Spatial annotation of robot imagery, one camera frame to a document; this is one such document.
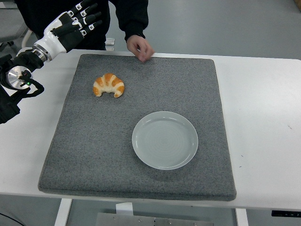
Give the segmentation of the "person's hand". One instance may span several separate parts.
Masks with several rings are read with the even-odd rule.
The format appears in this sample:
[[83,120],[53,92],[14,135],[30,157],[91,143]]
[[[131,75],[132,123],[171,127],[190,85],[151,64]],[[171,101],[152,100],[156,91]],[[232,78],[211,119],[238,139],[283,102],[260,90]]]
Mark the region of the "person's hand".
[[149,42],[138,35],[132,35],[127,39],[127,49],[143,63],[150,60],[155,53]]

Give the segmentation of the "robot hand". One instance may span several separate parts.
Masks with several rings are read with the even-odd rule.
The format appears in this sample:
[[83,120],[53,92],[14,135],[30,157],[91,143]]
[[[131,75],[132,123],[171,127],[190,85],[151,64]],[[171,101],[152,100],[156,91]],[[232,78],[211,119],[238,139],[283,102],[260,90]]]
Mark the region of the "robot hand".
[[68,53],[102,24],[97,3],[83,0],[70,10],[61,13],[44,30],[44,36],[36,41],[32,52],[42,62],[52,61],[61,53]]

